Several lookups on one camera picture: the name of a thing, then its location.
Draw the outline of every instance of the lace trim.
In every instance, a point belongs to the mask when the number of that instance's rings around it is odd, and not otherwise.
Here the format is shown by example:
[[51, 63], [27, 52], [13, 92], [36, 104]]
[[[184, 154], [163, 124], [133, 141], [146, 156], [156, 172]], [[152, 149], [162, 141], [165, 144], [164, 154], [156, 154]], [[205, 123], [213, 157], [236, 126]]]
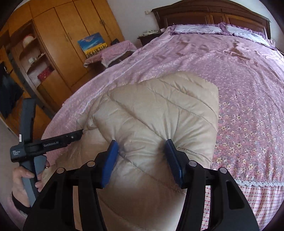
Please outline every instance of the lace trim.
[[265, 181], [248, 181], [248, 180], [235, 180], [240, 186], [257, 186], [257, 187], [271, 187], [271, 186], [284, 186], [284, 182], [265, 182]]

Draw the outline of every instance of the headboard panel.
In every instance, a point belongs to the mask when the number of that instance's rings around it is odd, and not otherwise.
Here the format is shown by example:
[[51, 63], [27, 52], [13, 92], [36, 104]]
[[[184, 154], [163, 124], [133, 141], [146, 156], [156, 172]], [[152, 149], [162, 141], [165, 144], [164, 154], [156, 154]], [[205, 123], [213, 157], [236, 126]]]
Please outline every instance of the headboard panel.
[[153, 9], [160, 29], [172, 24], [218, 24], [226, 22], [270, 35], [270, 21], [229, 0], [182, 0]]

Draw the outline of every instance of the silver screw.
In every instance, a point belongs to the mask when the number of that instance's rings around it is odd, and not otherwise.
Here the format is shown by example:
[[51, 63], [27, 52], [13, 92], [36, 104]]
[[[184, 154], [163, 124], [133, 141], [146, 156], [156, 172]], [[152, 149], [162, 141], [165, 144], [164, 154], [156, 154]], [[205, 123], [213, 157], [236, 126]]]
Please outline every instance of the silver screw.
[[63, 173], [64, 171], [65, 171], [64, 168], [59, 168], [59, 169], [56, 170], [56, 172], [57, 172], [58, 174], [61, 174], [61, 173]]
[[89, 161], [88, 163], [87, 163], [87, 165], [88, 165], [88, 167], [93, 167], [93, 166], [95, 166], [95, 162], [94, 161]]
[[197, 165], [197, 163], [193, 160], [191, 160], [188, 164], [192, 167], [195, 167]]
[[225, 168], [220, 168], [220, 172], [225, 174], [225, 173], [227, 173], [227, 169], [225, 169]]

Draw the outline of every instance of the beige puffer jacket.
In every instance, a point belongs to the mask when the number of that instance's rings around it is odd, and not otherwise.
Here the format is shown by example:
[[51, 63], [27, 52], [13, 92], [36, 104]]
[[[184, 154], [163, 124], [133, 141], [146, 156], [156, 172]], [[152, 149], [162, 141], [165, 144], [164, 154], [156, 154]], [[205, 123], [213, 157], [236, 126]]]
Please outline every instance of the beige puffer jacket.
[[[165, 141], [172, 139], [190, 160], [209, 168], [218, 111], [217, 87], [191, 73], [116, 88], [82, 117], [82, 139], [45, 171], [44, 179], [59, 167], [74, 169], [94, 160], [115, 139], [117, 163], [107, 187], [98, 190], [108, 231], [174, 231], [186, 191], [174, 182], [163, 153]], [[75, 211], [78, 222], [78, 205]]]

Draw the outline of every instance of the floral bedspread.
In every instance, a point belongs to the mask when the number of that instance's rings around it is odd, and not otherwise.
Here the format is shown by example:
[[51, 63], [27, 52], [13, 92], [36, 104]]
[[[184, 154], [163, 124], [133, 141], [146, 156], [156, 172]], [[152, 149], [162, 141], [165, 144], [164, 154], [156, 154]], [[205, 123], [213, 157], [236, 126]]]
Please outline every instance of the floral bedspread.
[[[284, 57], [278, 51], [234, 36], [172, 36], [167, 30], [80, 88], [43, 138], [74, 131], [76, 120], [101, 94], [176, 71], [194, 72], [218, 86], [219, 131], [211, 168], [229, 169], [263, 229], [284, 199]], [[51, 164], [62, 151], [47, 154]]]

